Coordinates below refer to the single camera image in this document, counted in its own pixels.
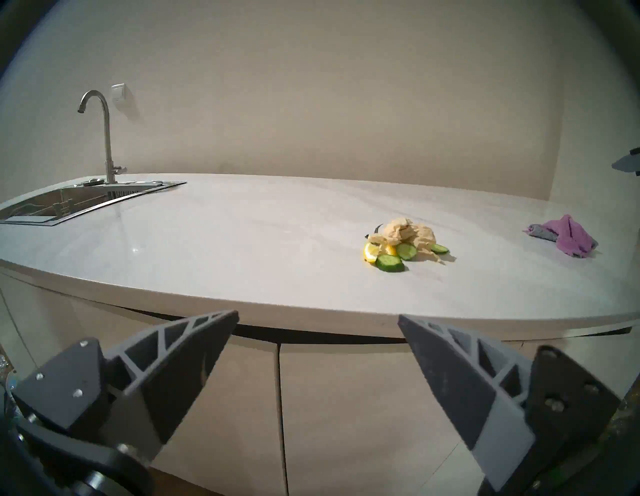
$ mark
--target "white marble countertop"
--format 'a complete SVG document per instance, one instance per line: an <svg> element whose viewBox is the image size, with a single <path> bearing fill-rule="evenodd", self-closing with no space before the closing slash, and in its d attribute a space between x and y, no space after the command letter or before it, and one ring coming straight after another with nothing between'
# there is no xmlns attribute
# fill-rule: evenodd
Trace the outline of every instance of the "white marble countertop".
<svg viewBox="0 0 640 496"><path fill-rule="evenodd" d="M399 336L397 315L406 313L533 339L640 318L637 227L622 222L530 198L408 184L118 177L153 179L188 183L56 226L0 225L2 270L112 305L173 315L237 308L243 323L323 332ZM522 232L564 213L600 243L589 258ZM452 257L408 262L395 274L364 262L364 235L400 216L431 226Z"/></svg>

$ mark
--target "lemon slice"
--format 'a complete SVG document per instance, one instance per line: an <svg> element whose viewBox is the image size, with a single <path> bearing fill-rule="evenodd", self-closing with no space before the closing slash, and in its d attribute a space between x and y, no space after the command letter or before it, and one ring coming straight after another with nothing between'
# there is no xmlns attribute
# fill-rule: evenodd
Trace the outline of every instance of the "lemon slice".
<svg viewBox="0 0 640 496"><path fill-rule="evenodd" d="M387 255L393 255L394 257L398 256L398 252L397 252L395 246L391 246L390 244L386 244L385 245L385 253Z"/></svg>
<svg viewBox="0 0 640 496"><path fill-rule="evenodd" d="M391 246L390 244L386 244L382 251L380 250L379 244L367 243L364 245L364 259L370 264L375 264L376 260L378 259L378 255L380 255L381 253L393 255L394 257L397 256L395 246Z"/></svg>
<svg viewBox="0 0 640 496"><path fill-rule="evenodd" d="M375 264L380 254L380 246L373 243L367 243L364 245L364 259L370 264Z"/></svg>

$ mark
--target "stainless steel sink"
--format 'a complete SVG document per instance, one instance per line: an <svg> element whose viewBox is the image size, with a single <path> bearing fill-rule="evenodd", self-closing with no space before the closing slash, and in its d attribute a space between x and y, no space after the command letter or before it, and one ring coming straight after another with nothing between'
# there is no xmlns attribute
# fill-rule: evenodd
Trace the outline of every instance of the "stainless steel sink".
<svg viewBox="0 0 640 496"><path fill-rule="evenodd" d="M2 224L53 226L136 196L172 188L185 181L117 182L91 180L54 189L0 210Z"/></svg>

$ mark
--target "bolt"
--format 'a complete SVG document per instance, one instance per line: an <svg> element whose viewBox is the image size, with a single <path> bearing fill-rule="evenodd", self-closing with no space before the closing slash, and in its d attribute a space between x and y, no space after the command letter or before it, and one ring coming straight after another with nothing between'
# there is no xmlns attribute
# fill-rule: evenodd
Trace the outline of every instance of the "bolt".
<svg viewBox="0 0 640 496"><path fill-rule="evenodd" d="M598 394L600 389L595 384L585 384L584 390L589 394Z"/></svg>
<svg viewBox="0 0 640 496"><path fill-rule="evenodd" d="M547 398L545 400L545 405L551 408L552 412L561 413L564 411L564 403L559 399L555 398Z"/></svg>

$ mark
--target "faucet spout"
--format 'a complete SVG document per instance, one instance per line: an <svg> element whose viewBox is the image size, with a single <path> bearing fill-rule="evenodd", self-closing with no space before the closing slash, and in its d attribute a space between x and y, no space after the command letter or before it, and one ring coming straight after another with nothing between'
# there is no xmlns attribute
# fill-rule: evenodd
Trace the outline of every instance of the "faucet spout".
<svg viewBox="0 0 640 496"><path fill-rule="evenodd" d="M111 159L111 129L109 127L109 106L107 105L107 100L98 90L89 90L83 95L82 100L80 100L78 113L84 113L86 103L91 97L98 97L102 104L102 116L104 117L104 166L106 168L107 183L114 184L117 182L116 174L125 172L126 169L123 170L121 167L114 167L113 160Z"/></svg>

